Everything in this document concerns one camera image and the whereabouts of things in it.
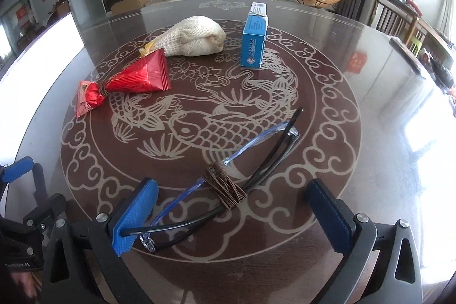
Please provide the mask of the person left hand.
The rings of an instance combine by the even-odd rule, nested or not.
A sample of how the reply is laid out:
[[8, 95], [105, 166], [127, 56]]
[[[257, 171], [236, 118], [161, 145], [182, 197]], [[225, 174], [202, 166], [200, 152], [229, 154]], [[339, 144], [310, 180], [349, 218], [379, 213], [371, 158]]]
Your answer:
[[27, 298], [35, 299], [37, 297], [35, 282], [30, 272], [11, 272], [10, 276]]

